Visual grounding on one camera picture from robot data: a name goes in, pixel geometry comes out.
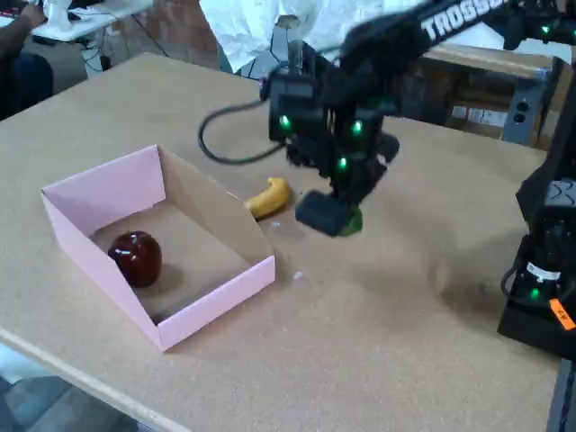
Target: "red apple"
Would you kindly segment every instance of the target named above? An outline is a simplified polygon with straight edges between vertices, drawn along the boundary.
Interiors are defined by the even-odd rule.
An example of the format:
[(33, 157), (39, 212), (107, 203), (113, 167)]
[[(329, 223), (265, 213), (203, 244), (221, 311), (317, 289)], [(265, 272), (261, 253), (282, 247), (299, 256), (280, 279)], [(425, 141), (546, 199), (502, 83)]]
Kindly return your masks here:
[(151, 286), (160, 276), (162, 250), (147, 232), (131, 231), (117, 237), (108, 249), (132, 288)]

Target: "person's arm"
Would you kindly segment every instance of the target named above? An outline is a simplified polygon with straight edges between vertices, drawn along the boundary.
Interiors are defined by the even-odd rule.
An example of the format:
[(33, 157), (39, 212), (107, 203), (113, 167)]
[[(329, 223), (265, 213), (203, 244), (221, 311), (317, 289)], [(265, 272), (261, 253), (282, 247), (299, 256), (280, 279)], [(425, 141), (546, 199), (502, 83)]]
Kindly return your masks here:
[(26, 37), (44, 20), (42, 10), (33, 4), (28, 4), (22, 9), (18, 18), (0, 29), (0, 62), (18, 54)]

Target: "yellow banana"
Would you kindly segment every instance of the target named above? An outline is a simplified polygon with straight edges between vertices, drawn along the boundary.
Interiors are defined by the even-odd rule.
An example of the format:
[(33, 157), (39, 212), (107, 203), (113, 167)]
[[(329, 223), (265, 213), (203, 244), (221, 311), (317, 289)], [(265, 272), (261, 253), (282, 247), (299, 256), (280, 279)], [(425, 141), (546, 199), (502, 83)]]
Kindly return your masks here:
[(290, 201), (292, 191), (283, 178), (268, 178), (268, 188), (244, 202), (254, 219), (259, 220), (276, 212)]

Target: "open box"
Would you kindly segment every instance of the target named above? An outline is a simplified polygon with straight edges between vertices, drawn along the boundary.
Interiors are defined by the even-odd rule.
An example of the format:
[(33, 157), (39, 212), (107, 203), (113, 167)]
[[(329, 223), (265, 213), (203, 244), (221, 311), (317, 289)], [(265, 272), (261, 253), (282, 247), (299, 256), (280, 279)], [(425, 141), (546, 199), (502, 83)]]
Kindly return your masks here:
[[(242, 202), (153, 146), (41, 191), (58, 243), (166, 351), (275, 279), (275, 258)], [(132, 290), (106, 251), (128, 230), (162, 248), (162, 273)]]

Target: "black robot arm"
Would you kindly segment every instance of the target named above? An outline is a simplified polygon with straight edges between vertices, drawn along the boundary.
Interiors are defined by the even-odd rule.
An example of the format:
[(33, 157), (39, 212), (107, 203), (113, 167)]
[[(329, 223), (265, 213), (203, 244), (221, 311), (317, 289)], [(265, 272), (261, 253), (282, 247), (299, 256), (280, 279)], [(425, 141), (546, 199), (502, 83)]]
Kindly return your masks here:
[(298, 221), (330, 236), (361, 227), (358, 206), (399, 149), (382, 130), (385, 116), (401, 112), (394, 80), (425, 52), (505, 7), (505, 0), (428, 1), (355, 27), (338, 66), (317, 58), (312, 71), (271, 74), (263, 92), (270, 140), (286, 146), (293, 164), (317, 168), (330, 181), (331, 193), (312, 191), (301, 201)]

